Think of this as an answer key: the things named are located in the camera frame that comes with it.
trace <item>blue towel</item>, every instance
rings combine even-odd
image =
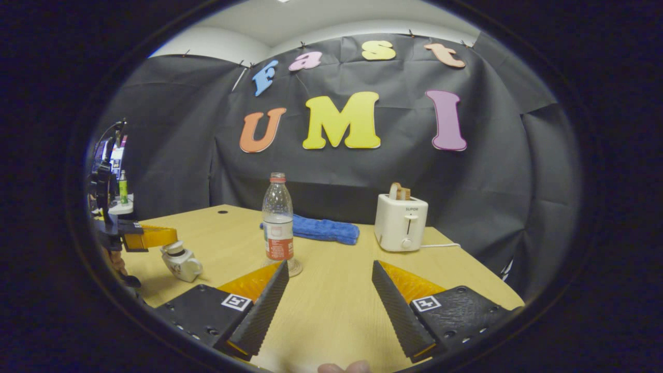
[[[333,222],[326,219],[316,220],[294,215],[292,234],[312,240],[338,241],[346,245],[355,245],[359,237],[359,228],[350,223]]]

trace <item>finger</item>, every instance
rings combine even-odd
[[[347,373],[371,373],[371,367],[366,360],[355,361],[345,369]]]
[[[336,364],[322,364],[318,367],[318,373],[345,373],[345,371]]]

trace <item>cable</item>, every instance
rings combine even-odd
[[[421,245],[420,248],[450,248],[452,246],[461,247],[459,244],[440,244],[440,245]]]

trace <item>orange letter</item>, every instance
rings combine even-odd
[[[435,57],[440,60],[445,65],[462,68],[465,67],[465,63],[460,60],[455,60],[452,57],[452,54],[455,54],[455,50],[450,48],[445,48],[442,44],[427,44],[424,45],[424,48],[430,49],[435,54]]]
[[[239,147],[247,153],[258,153],[272,145],[276,130],[278,129],[278,122],[281,115],[286,112],[286,108],[276,108],[267,112],[269,122],[267,123],[267,130],[265,136],[260,140],[254,140],[255,128],[258,126],[258,119],[263,117],[263,113],[251,113],[244,117],[244,129],[242,129],[242,136],[239,138]]]

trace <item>black backdrop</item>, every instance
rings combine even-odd
[[[662,334],[657,296],[662,282],[656,202],[660,173],[655,167],[660,163],[660,128],[654,119],[663,113],[660,85],[653,78],[660,65],[655,51],[662,46],[660,5],[464,3],[491,19],[459,3],[446,6],[523,55],[531,52],[523,43],[529,44],[575,87],[582,103],[578,106],[586,106],[587,119],[598,128],[594,137],[604,145],[585,147],[595,159],[587,166],[592,185],[598,195],[606,189],[610,193],[603,209],[586,216],[602,223],[602,229],[584,231],[597,249],[580,276],[561,278],[558,285],[569,285],[568,290],[554,303],[561,295],[559,286],[542,299],[550,308],[540,319],[463,371],[654,371]],[[69,221],[84,226],[72,218],[83,208],[82,202],[72,202],[82,187],[63,184],[58,156],[71,140],[79,145],[73,146],[77,153],[66,163],[80,167],[82,144],[92,133],[73,119],[101,113],[107,103],[104,97],[115,91],[137,60],[151,53],[140,48],[136,60],[122,60],[145,38],[169,22],[177,20],[183,27],[212,10],[182,17],[192,6],[147,0],[90,7],[89,1],[69,1],[54,9],[52,2],[33,1],[6,9],[5,25],[12,32],[2,41],[10,70],[2,101],[9,119],[3,150],[8,168],[16,172],[5,185],[8,198],[2,205],[3,211],[11,212],[3,215],[8,247],[17,249],[2,272],[7,297],[3,314],[9,316],[3,318],[7,332],[2,335],[6,370],[211,370],[201,365],[210,361],[195,350],[184,350],[173,338],[164,343],[165,336],[156,338],[138,327],[133,319],[138,314],[129,316],[128,303],[117,303],[120,298],[112,296],[118,292],[108,288],[111,279],[101,286],[94,281],[99,278],[88,272],[90,262],[84,263],[72,250],[91,242],[80,241],[87,228],[67,225]],[[160,34],[151,45],[176,31]],[[123,68],[106,75],[119,61]],[[539,62],[537,67],[548,65]],[[106,86],[99,91],[100,82]],[[71,199],[58,198],[58,185],[73,188],[63,192]]]
[[[368,40],[391,42],[396,57],[365,60]],[[456,50],[465,67],[447,66],[424,48],[437,42]],[[311,51],[322,52],[319,66],[288,71]],[[256,97],[251,77],[272,60],[272,86]],[[295,213],[372,224],[377,195],[398,181],[428,202],[427,225],[495,273],[513,259],[506,280],[525,301],[557,272],[580,207],[578,143],[546,85],[494,39],[481,34],[467,48],[429,37],[357,35],[290,50],[243,72],[214,58],[159,56],[121,87],[102,124],[129,120],[123,166],[138,219],[223,203],[259,210],[269,173],[280,171]],[[460,97],[465,151],[432,146],[436,113],[427,90]],[[379,148],[303,148],[308,99],[329,96],[340,111],[364,91],[379,95]],[[265,113],[260,139],[274,108],[287,111],[271,145],[260,153],[240,149],[244,117]]]

